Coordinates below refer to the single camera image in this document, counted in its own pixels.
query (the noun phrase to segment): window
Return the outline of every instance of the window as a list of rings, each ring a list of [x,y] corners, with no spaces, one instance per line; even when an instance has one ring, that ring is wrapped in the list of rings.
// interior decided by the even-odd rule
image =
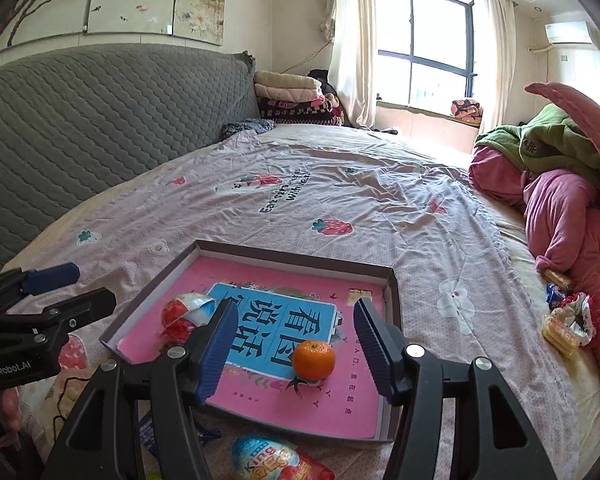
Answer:
[[[376,88],[384,101],[448,114],[472,97],[474,3],[376,0]]]

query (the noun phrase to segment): bed sheet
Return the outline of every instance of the bed sheet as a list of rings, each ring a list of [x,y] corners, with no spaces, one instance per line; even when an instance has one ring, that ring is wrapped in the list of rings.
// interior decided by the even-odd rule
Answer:
[[[440,150],[439,148],[436,148],[436,151],[432,152],[431,146],[414,146],[412,142],[408,143],[400,137],[362,132],[348,128],[281,124],[271,132],[260,136],[259,140],[260,142],[283,146],[300,144],[332,152],[354,150],[378,154],[395,155],[399,153],[400,160],[410,160],[415,164],[427,164],[429,166],[440,165],[465,169],[468,165],[468,156],[464,153],[455,152],[454,150]],[[198,150],[196,153],[204,155],[214,149],[214,146],[210,146]],[[427,151],[435,153],[436,158],[422,153]],[[5,268],[19,267],[22,264],[26,265],[26,262],[32,259],[36,252],[45,246],[53,244],[55,240],[60,239],[83,218],[101,208],[115,196],[137,187],[142,181],[150,181],[159,171],[163,171],[165,167],[176,168],[180,162],[180,159],[171,161],[161,168],[156,168],[156,170],[137,177],[131,182],[116,186],[87,200],[47,228],[16,258],[8,263]],[[494,222],[502,234],[509,250],[512,267],[530,296],[532,311],[538,328],[538,337],[540,337],[539,325],[542,316],[546,312],[544,284],[535,272],[534,261],[526,248],[522,216],[508,206],[491,201],[480,196],[478,193],[475,193],[475,195],[491,213]],[[600,373],[592,356],[588,352],[581,352],[580,359],[574,362],[565,362],[564,366],[570,375],[578,413],[577,427],[580,449],[579,452],[578,450],[573,450],[573,452],[579,454],[576,478],[581,478],[600,454]],[[44,387],[31,387],[28,391],[23,391],[24,398],[22,400],[24,405],[28,407],[29,412],[34,412],[37,405],[42,403],[43,398],[48,392],[48,388],[49,386],[46,389]],[[328,460],[326,456],[318,456],[318,458]]]

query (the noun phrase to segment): window pane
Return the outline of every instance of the window pane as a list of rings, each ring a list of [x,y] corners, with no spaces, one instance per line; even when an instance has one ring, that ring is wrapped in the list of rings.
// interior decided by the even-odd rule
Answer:
[[[413,55],[466,69],[464,6],[446,0],[413,0]]]
[[[449,115],[451,101],[462,99],[466,91],[464,76],[430,66],[413,64],[411,106]]]
[[[409,104],[410,73],[411,61],[378,56],[375,74],[376,92],[380,94],[383,101],[398,105]]]
[[[378,50],[411,53],[411,0],[376,0]]]

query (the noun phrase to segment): window frame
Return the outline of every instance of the window frame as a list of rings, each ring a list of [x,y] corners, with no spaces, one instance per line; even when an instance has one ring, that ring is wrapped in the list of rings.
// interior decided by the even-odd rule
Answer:
[[[411,102],[411,83],[413,81],[413,64],[417,63],[420,65],[430,66],[432,68],[437,68],[439,70],[444,70],[445,72],[452,72],[454,74],[458,74],[464,76],[466,78],[466,88],[465,94],[466,97],[471,98],[474,96],[474,77],[477,76],[477,73],[474,72],[474,61],[475,61],[475,51],[474,51],[474,2],[471,1],[468,4],[461,2],[460,0],[446,0],[448,2],[452,2],[454,4],[458,4],[464,7],[464,15],[465,15],[465,23],[466,23],[466,65],[465,69],[458,68],[457,66],[449,65],[446,63],[442,63],[439,61],[435,61],[433,59],[427,59],[425,57],[419,57],[413,55],[413,45],[415,43],[414,36],[414,20],[413,20],[413,0],[411,1],[411,15],[410,15],[410,25],[411,25],[411,53],[403,54],[401,52],[391,52],[389,50],[380,50],[378,49],[378,56],[388,56],[388,57],[397,57],[399,59],[405,59],[411,62],[410,65],[410,74],[409,74],[409,102]]]

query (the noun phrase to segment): window sill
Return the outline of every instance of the window sill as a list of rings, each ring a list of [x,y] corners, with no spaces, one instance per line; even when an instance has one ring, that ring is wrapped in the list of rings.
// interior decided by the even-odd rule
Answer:
[[[397,105],[395,103],[390,103],[387,101],[376,101],[376,104],[381,108],[390,108],[393,110],[407,110],[408,112],[411,112],[412,114],[424,114],[429,117],[436,117],[439,119],[445,119],[447,121],[453,121],[455,123],[464,124],[464,126],[468,126],[470,128],[476,128],[476,129],[480,128],[479,124],[465,123],[464,121],[461,121],[460,119],[456,119],[455,117],[452,117],[450,115],[440,114],[438,112],[432,112],[430,110],[423,110],[422,108],[416,108],[416,107],[409,106],[409,105]]]

